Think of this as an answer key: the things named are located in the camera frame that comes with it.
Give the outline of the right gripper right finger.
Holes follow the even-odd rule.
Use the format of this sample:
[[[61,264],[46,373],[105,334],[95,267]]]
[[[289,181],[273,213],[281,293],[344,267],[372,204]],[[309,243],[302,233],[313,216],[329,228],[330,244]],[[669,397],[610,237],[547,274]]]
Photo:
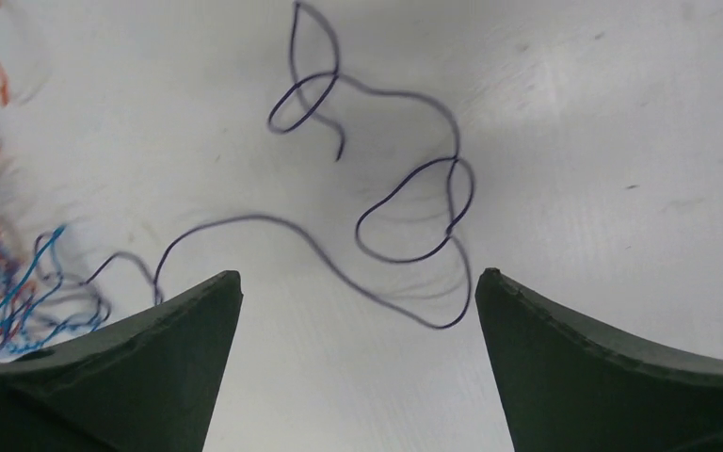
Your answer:
[[[496,268],[475,302],[518,451],[723,451],[723,360],[558,304]]]

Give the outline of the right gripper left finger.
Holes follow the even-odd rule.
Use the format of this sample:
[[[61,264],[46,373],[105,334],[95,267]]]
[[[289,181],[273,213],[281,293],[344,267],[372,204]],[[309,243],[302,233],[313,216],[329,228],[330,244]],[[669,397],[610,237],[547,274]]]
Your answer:
[[[242,305],[224,271],[151,309],[0,363],[0,451],[200,451]]]

